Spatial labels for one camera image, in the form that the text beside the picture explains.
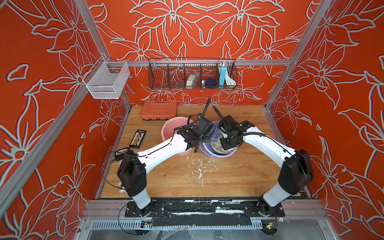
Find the purple plastic bucket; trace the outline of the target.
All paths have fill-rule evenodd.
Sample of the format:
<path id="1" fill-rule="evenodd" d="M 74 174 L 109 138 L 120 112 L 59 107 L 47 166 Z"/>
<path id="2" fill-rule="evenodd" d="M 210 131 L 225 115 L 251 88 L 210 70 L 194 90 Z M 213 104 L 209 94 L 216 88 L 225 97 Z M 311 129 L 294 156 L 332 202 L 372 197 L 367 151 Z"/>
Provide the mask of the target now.
<path id="1" fill-rule="evenodd" d="M 227 158 L 232 156 L 236 150 L 237 147 L 231 148 L 228 150 L 225 150 L 222 146 L 222 143 L 220 140 L 224 137 L 219 129 L 219 121 L 213 122 L 214 127 L 212 128 L 212 136 L 209 143 L 201 143 L 200 144 L 200 150 L 211 158 Z"/>

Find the yellow cloth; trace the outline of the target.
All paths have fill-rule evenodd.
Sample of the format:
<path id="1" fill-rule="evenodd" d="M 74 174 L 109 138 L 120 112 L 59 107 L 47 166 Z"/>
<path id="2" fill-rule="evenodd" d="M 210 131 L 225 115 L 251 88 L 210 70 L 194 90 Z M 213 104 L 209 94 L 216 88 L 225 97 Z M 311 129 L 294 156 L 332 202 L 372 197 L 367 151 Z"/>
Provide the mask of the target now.
<path id="1" fill-rule="evenodd" d="M 211 141 L 211 147 L 217 154 L 228 155 L 232 153 L 235 150 L 235 148 L 225 150 L 224 147 L 222 146 L 222 143 L 220 142 L 220 140 L 223 138 L 224 137 L 220 135 L 216 141 Z"/>

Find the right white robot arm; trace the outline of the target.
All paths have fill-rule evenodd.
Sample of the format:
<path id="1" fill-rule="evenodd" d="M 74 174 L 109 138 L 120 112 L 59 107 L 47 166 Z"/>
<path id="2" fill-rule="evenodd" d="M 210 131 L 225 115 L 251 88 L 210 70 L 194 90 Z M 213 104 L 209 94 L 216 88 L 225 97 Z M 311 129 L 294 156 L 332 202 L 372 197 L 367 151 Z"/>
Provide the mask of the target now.
<path id="1" fill-rule="evenodd" d="M 277 183 L 258 200 L 258 211 L 262 216 L 271 215 L 278 204 L 296 195 L 314 179 L 314 171 L 308 152 L 286 147 L 260 131 L 249 121 L 236 122 L 232 116 L 223 117 L 213 107 L 221 121 L 219 129 L 223 134 L 220 143 L 229 150 L 247 143 L 273 160 L 281 169 Z"/>

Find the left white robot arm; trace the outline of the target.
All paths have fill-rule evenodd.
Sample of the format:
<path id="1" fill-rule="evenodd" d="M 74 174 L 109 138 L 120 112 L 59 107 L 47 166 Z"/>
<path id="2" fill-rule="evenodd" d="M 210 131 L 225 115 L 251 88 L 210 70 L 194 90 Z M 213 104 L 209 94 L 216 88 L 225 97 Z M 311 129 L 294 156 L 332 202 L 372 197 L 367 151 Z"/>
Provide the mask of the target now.
<path id="1" fill-rule="evenodd" d="M 120 163 L 117 176 L 140 210 L 152 204 L 147 191 L 147 174 L 151 170 L 177 154 L 190 149 L 198 151 L 201 143 L 211 140 L 214 124 L 205 117 L 211 99 L 208 98 L 203 112 L 197 115 L 195 121 L 174 128 L 170 139 L 137 154 L 130 148 L 115 152 L 114 160 Z"/>

